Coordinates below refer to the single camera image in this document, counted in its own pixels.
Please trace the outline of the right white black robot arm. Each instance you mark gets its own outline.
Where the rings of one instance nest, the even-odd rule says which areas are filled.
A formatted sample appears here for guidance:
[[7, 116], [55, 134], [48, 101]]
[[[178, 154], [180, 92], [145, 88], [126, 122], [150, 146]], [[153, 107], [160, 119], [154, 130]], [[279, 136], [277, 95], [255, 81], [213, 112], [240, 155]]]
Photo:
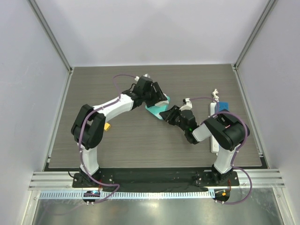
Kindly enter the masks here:
[[176, 105], [159, 115], [168, 124], [178, 126], [191, 144], [215, 138], [219, 152], [211, 167], [211, 179], [219, 186], [228, 181], [233, 172], [234, 158], [250, 134], [248, 126], [240, 118], [223, 109], [198, 125], [191, 110], [181, 110]]

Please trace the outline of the white plug cube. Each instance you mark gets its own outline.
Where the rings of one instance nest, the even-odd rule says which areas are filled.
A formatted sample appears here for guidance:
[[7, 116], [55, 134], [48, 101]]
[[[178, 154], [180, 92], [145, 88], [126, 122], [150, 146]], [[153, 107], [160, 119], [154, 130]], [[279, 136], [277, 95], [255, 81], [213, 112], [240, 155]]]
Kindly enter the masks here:
[[162, 106], [166, 106], [166, 105], [169, 105], [169, 99], [168, 98], [166, 100], [159, 101], [159, 102], [155, 103], [155, 106], [157, 106], [157, 107], [162, 107]]

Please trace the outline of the yellow plug cube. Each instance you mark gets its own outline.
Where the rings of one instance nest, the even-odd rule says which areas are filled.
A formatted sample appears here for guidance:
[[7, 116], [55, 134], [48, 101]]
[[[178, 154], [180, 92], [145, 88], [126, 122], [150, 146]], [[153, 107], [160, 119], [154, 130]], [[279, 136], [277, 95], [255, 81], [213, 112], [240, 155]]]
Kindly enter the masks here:
[[111, 124], [105, 123], [105, 125], [104, 125], [104, 131], [108, 131], [110, 129], [110, 127], [111, 127]]

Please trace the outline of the blue plug cube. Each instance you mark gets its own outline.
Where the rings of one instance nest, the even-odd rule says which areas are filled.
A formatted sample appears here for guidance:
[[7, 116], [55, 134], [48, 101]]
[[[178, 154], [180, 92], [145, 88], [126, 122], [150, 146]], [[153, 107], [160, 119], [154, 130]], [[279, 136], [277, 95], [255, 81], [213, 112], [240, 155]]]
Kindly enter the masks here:
[[219, 102], [219, 111], [227, 110], [229, 111], [228, 102]]

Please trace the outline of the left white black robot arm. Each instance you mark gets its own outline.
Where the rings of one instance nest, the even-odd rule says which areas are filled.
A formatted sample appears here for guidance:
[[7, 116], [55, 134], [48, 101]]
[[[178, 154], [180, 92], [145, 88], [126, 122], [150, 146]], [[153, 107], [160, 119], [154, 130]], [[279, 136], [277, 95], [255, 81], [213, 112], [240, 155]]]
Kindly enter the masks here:
[[134, 78], [135, 83], [127, 90], [119, 90], [116, 98], [101, 105], [83, 105], [71, 128], [79, 148], [80, 173], [88, 187], [99, 183], [97, 147], [102, 141], [105, 124], [142, 104], [146, 104], [148, 109], [165, 109], [169, 105], [168, 96], [148, 74], [130, 77]]

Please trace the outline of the white power strip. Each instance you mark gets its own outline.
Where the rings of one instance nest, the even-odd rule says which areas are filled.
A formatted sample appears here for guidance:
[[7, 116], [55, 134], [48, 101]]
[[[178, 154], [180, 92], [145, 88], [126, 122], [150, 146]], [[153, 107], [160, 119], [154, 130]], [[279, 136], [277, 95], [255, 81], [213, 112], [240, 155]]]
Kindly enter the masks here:
[[[210, 116], [212, 116], [215, 113], [215, 106], [217, 104], [215, 102], [211, 102], [210, 106], [209, 106], [209, 112], [210, 112]], [[212, 130], [212, 135], [211, 135], [211, 139], [210, 139], [210, 151], [211, 153], [214, 153], [216, 155], [218, 155], [219, 153], [219, 149], [220, 149], [220, 145], [217, 142], [214, 134], [216, 133], [215, 129]]]

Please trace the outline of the teal triangular socket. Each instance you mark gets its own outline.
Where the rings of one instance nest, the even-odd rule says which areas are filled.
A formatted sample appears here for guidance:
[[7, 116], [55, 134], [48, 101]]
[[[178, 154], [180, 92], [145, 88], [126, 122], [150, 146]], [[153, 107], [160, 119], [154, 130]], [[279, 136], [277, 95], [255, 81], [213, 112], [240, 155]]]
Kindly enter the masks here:
[[169, 102], [170, 102], [170, 98], [164, 94], [164, 96], [167, 98], [167, 101], [165, 101], [164, 104], [159, 105], [159, 106], [145, 106], [145, 109], [150, 112], [151, 114], [153, 114], [155, 117], [157, 117], [159, 120], [163, 120], [162, 116], [160, 115], [161, 112], [165, 112], [168, 109], [169, 106]]

